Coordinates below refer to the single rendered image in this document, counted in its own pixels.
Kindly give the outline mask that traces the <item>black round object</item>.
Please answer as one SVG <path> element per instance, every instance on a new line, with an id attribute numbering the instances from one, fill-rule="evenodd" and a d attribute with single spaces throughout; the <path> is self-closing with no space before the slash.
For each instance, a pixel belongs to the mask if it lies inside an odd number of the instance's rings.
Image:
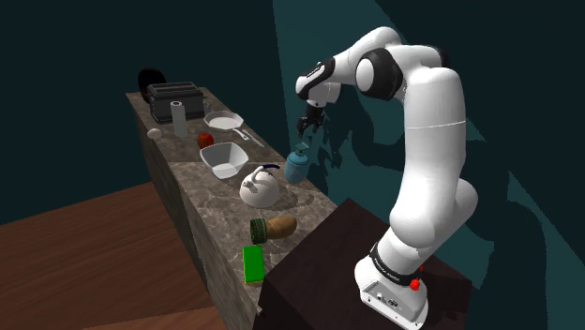
<path id="1" fill-rule="evenodd" d="M 144 67 L 138 74 L 138 85 L 142 99 L 150 103 L 148 86 L 157 83 L 166 83 L 167 80 L 163 73 L 154 67 Z"/>

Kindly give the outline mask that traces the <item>green sponge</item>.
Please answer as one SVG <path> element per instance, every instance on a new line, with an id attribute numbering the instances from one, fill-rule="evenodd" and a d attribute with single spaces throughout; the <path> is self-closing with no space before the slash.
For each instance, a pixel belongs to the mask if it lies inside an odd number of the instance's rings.
<path id="1" fill-rule="evenodd" d="M 242 248 L 244 282 L 262 282 L 265 276 L 262 247 L 258 245 Z"/>

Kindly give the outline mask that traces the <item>blue soap dispenser bottle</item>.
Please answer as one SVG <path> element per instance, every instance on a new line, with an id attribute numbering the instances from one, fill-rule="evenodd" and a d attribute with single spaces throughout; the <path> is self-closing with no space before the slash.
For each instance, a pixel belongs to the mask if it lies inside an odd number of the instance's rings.
<path id="1" fill-rule="evenodd" d="M 284 177 L 290 184 L 300 184 L 307 176 L 309 166 L 307 150 L 308 145 L 300 142 L 287 156 Z"/>

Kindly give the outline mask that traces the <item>silver knife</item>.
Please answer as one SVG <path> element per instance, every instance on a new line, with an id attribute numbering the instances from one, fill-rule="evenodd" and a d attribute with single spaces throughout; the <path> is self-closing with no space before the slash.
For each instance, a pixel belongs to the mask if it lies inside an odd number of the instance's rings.
<path id="1" fill-rule="evenodd" d="M 260 147 L 264 147 L 264 145 L 258 139 L 256 139 L 254 136 L 252 136 L 247 130 L 245 130 L 245 129 L 242 128 L 241 131 L 246 136 L 246 139 L 255 142 Z"/>

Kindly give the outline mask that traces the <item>marble counter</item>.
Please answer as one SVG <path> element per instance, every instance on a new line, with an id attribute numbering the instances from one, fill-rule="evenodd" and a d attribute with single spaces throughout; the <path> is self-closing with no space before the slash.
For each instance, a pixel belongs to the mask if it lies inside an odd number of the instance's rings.
<path id="1" fill-rule="evenodd" d="M 235 176 L 220 180 L 203 163 L 195 139 L 208 126 L 202 119 L 187 123 L 186 138 L 177 138 L 170 125 L 159 125 L 149 105 L 138 92 L 127 94 L 142 143 L 151 180 L 163 201 L 172 223 L 196 266 L 211 300 L 227 330 L 252 330 L 261 308 L 261 287 L 244 282 L 242 248 L 250 243 L 249 222 L 253 218 L 294 217 L 298 227 L 289 237 L 263 245 L 265 270 L 271 270 L 335 209 L 336 205 L 309 181 L 289 184 L 281 169 L 274 175 L 280 197 L 267 209 L 255 209 L 243 203 L 239 186 L 258 166 L 285 159 L 258 134 L 255 142 L 244 141 L 235 132 L 213 132 L 216 141 L 234 142 L 249 160 Z M 162 136 L 151 140 L 146 133 L 159 128 Z"/>

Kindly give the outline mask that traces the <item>black toaster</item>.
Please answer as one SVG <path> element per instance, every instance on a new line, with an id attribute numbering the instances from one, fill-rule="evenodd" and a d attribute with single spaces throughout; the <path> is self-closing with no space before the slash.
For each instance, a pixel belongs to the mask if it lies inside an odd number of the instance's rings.
<path id="1" fill-rule="evenodd" d="M 154 83 L 147 90 L 150 113 L 159 124 L 168 124 L 173 120 L 172 101 L 183 104 L 187 120 L 205 117 L 203 92 L 193 82 Z"/>

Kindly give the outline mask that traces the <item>white square bowl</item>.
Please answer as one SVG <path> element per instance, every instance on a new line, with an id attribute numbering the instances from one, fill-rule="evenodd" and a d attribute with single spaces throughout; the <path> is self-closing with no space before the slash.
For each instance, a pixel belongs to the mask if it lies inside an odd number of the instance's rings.
<path id="1" fill-rule="evenodd" d="M 249 160 L 246 151 L 234 142 L 220 142 L 200 150 L 203 163 L 218 179 L 237 175 Z"/>

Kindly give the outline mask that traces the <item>white kettle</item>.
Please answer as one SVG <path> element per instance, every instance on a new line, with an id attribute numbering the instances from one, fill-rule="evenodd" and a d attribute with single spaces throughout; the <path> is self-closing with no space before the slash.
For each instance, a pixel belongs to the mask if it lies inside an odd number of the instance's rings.
<path id="1" fill-rule="evenodd" d="M 279 184 L 269 169 L 279 169 L 277 164 L 264 164 L 245 177 L 240 186 L 241 200 L 254 208 L 267 208 L 279 198 Z"/>

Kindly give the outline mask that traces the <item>dark robot stand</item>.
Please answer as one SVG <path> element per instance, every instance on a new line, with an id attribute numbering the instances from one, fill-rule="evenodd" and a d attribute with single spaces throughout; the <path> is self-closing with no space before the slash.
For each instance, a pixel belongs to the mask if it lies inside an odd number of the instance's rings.
<path id="1" fill-rule="evenodd" d="M 402 330 L 361 302 L 355 264 L 388 229 L 351 199 L 266 273 L 252 330 Z M 432 256 L 429 310 L 420 330 L 464 330 L 472 282 Z"/>

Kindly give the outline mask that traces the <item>white frying pan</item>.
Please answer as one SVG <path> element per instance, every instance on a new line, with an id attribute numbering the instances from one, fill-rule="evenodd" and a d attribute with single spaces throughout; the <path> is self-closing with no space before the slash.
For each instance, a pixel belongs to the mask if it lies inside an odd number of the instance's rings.
<path id="1" fill-rule="evenodd" d="M 212 129 L 222 132 L 235 132 L 244 141 L 249 140 L 249 136 L 240 130 L 241 126 L 244 124 L 244 119 L 235 112 L 210 112 L 204 117 L 203 121 Z"/>

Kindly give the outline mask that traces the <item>green scrub brush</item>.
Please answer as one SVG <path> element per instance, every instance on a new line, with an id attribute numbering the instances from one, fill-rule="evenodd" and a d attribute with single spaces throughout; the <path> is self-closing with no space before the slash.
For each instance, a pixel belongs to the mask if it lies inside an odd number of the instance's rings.
<path id="1" fill-rule="evenodd" d="M 266 243 L 267 227 L 266 221 L 263 218 L 254 218 L 249 223 L 250 228 L 250 239 L 253 245 L 259 245 Z"/>

